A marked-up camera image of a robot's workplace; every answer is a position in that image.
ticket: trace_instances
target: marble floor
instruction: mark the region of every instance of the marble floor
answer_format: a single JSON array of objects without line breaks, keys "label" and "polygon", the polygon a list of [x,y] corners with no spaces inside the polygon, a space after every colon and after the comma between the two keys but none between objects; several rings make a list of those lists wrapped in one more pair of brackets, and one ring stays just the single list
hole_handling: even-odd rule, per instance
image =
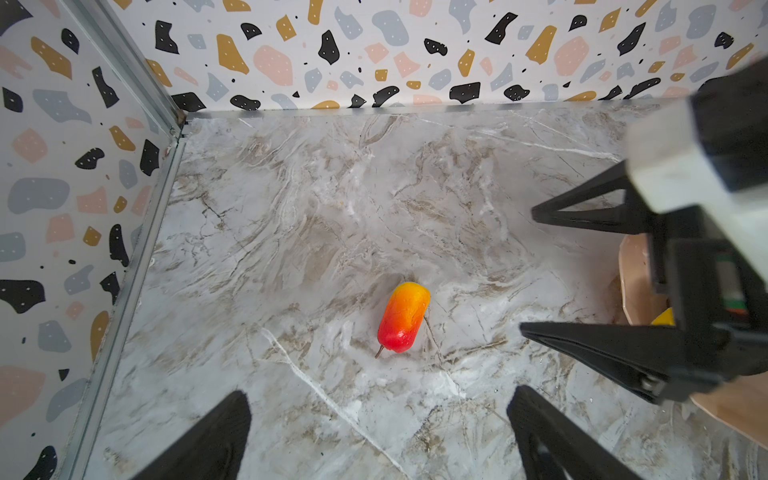
[{"label": "marble floor", "polygon": [[[531,222],[655,105],[195,120],[86,478],[130,478],[227,393],[250,478],[524,478],[529,384],[643,478],[752,478],[756,446],[522,338],[623,321],[621,237]],[[432,292],[374,359],[404,280]]]}]

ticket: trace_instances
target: pink spot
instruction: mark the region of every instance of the pink spot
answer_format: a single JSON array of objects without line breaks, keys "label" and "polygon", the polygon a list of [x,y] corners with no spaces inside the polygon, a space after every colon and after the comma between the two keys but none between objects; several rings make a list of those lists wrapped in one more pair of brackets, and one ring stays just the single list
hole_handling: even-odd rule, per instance
[{"label": "pink spot", "polygon": [[151,191],[152,191],[152,187],[150,187],[149,185],[141,189],[138,197],[136,197],[134,206],[131,208],[131,211],[134,214],[144,215],[144,208],[146,208],[147,204],[149,203],[149,193]]},{"label": "pink spot", "polygon": [[750,65],[760,60],[764,55],[765,55],[764,51],[756,51],[755,53],[753,53],[752,56],[750,57]]},{"label": "pink spot", "polygon": [[63,242],[74,238],[74,225],[69,214],[52,217],[48,221],[48,230],[45,232],[45,242]]},{"label": "pink spot", "polygon": [[193,85],[197,85],[197,80],[195,80],[192,75],[188,74],[187,72],[185,72],[181,68],[178,68],[178,67],[174,68],[174,74],[177,77],[182,78],[182,79],[190,82]]},{"label": "pink spot", "polygon": [[684,97],[688,95],[690,92],[687,88],[682,87],[669,87],[661,96],[664,98],[669,97]]},{"label": "pink spot", "polygon": [[70,306],[67,307],[67,316],[73,320],[77,320],[81,313],[83,313],[83,310],[85,310],[85,307],[80,302],[72,302]]},{"label": "pink spot", "polygon": [[16,68],[19,67],[26,70],[32,69],[32,66],[29,63],[23,61],[18,55],[8,50],[5,46],[0,45],[0,68],[16,78],[24,78],[22,77],[22,73],[16,70]]},{"label": "pink spot", "polygon": [[0,428],[35,404],[45,383],[45,374],[18,366],[0,366]]},{"label": "pink spot", "polygon": [[253,64],[275,84],[283,87],[293,85],[293,66],[290,58],[269,45],[256,50],[253,54]]},{"label": "pink spot", "polygon": [[45,6],[48,11],[51,13],[51,15],[55,16],[56,18],[61,18],[61,13],[58,11],[58,5],[56,5],[56,0],[40,0],[40,3]]},{"label": "pink spot", "polygon": [[441,104],[442,100],[432,95],[413,95],[414,105]]},{"label": "pink spot", "polygon": [[366,47],[366,53],[373,63],[379,63],[381,60],[384,60],[384,57],[389,55],[389,50],[384,45],[375,43]]},{"label": "pink spot", "polygon": [[78,212],[84,214],[107,213],[107,189],[99,187],[92,194],[78,195]]},{"label": "pink spot", "polygon": [[694,46],[688,45],[686,48],[681,49],[677,53],[677,58],[675,58],[674,66],[673,68],[682,67],[683,65],[688,65],[692,61],[696,60],[698,57],[694,53]]},{"label": "pink spot", "polygon": [[573,75],[589,53],[589,45],[582,37],[566,41],[554,54],[554,64],[558,75],[565,77]]},{"label": "pink spot", "polygon": [[395,55],[395,66],[397,67],[397,71],[400,72],[400,77],[405,78],[414,71],[417,71],[421,65],[414,62],[410,58],[408,58],[408,55],[404,51],[401,51],[397,55]]},{"label": "pink spot", "polygon": [[48,153],[48,145],[38,132],[28,128],[13,139],[13,149],[30,164],[40,160]]},{"label": "pink spot", "polygon": [[673,51],[675,48],[680,46],[680,36],[675,35],[674,37],[665,38],[661,41],[661,45],[659,45],[659,55],[664,55],[668,51]]},{"label": "pink spot", "polygon": [[488,57],[483,58],[480,61],[480,66],[483,70],[485,70],[485,73],[490,75],[493,73],[493,65],[491,65],[491,59]]},{"label": "pink spot", "polygon": [[733,0],[730,5],[728,5],[728,9],[732,12],[738,12],[750,3],[752,3],[752,0]]},{"label": "pink spot", "polygon": [[408,13],[417,17],[425,17],[432,8],[432,0],[411,0]]},{"label": "pink spot", "polygon": [[142,124],[140,120],[131,117],[125,118],[125,124],[128,128],[144,128],[144,124]]}]

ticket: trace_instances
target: patterned wall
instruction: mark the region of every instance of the patterned wall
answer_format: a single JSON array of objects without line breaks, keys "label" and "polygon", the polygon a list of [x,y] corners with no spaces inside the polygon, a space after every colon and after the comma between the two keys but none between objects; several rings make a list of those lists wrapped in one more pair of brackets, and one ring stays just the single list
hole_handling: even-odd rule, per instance
[{"label": "patterned wall", "polygon": [[670,97],[768,51],[766,0],[109,3],[189,111]]},{"label": "patterned wall", "polygon": [[0,2],[0,477],[61,467],[169,137],[56,0]]}]

